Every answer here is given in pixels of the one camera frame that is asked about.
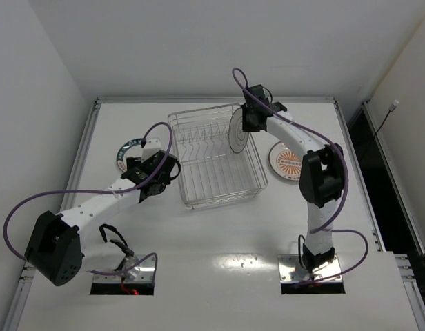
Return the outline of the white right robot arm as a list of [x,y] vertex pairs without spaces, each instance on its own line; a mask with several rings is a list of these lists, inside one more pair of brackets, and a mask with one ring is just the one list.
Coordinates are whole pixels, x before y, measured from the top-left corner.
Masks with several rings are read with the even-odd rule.
[[307,202],[307,234],[299,264],[307,273],[331,262],[335,256],[331,225],[337,200],[342,196],[345,172],[339,146],[323,144],[305,130],[284,121],[287,108],[280,102],[270,103],[261,85],[245,87],[241,128],[244,132],[261,130],[279,139],[301,162],[299,190]]

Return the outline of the metal wire dish rack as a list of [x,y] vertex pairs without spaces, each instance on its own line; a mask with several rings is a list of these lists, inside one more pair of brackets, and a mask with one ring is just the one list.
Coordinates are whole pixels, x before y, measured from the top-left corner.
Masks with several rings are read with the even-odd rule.
[[233,152],[229,126],[239,104],[174,112],[168,115],[173,154],[181,164],[181,200],[187,208],[223,205],[256,196],[268,180],[254,139]]

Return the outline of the green rimmed white plate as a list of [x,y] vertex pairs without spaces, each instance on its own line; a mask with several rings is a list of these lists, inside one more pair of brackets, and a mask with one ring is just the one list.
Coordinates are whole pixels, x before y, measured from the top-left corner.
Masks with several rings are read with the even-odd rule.
[[127,170],[126,165],[126,154],[131,148],[135,146],[140,146],[142,142],[142,138],[131,139],[124,143],[116,154],[116,165],[120,172],[125,172]]

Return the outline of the black line patterned plate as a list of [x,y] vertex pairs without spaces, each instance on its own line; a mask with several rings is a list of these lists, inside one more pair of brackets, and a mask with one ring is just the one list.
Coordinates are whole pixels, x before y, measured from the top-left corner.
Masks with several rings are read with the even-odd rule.
[[243,130],[243,110],[237,108],[229,121],[228,142],[230,149],[239,154],[248,143],[249,133]]

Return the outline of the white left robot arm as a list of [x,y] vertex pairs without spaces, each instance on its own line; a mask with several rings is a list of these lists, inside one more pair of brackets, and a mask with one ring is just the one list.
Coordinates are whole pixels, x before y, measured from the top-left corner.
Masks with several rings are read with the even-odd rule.
[[181,168],[178,159],[158,151],[145,161],[129,158],[128,169],[104,192],[58,214],[38,217],[25,251],[31,263],[53,285],[62,286],[79,272],[130,278],[141,259],[124,238],[105,239],[89,246],[85,240],[95,230],[114,230],[108,222],[130,206],[161,194]]

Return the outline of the orange patterned white plate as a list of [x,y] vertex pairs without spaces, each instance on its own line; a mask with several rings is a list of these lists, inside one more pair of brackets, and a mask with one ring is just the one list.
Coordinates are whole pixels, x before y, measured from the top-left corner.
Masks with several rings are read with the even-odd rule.
[[270,149],[268,162],[271,170],[277,176],[288,181],[299,181],[302,163],[281,141],[278,141]]

